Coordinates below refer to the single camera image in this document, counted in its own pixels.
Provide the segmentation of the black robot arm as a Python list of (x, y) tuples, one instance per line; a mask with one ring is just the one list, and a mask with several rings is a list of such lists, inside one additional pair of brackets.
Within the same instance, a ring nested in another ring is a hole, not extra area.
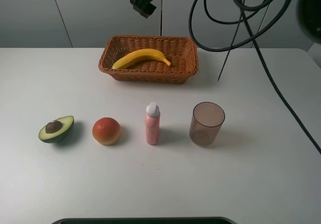
[[(129, 0), (133, 9), (137, 11), (141, 16), (148, 18), (152, 15), (156, 9), (151, 2), (153, 0)], [(239, 23), (248, 23), (248, 20), (257, 14), (261, 9), (268, 6), (274, 0), (263, 0), (263, 2), (257, 6), (247, 6), (243, 3), (243, 0), (233, 0), (234, 4), (240, 9), (241, 19), (235, 22), (218, 21), (215, 18), (207, 15), (213, 22), (222, 25), (234, 25)], [(262, 30), (249, 37), (247, 40), (242, 41), (239, 44), (233, 45), (230, 49), (239, 48), (250, 41), (263, 35), (272, 26), (274, 26), (278, 20), (283, 16), (287, 10), (291, 0), (285, 0), (283, 7), (279, 13), (271, 20), (269, 24)], [(320, 0), (298, 0), (296, 10), (297, 20), (304, 34), (316, 43), (320, 43)]]

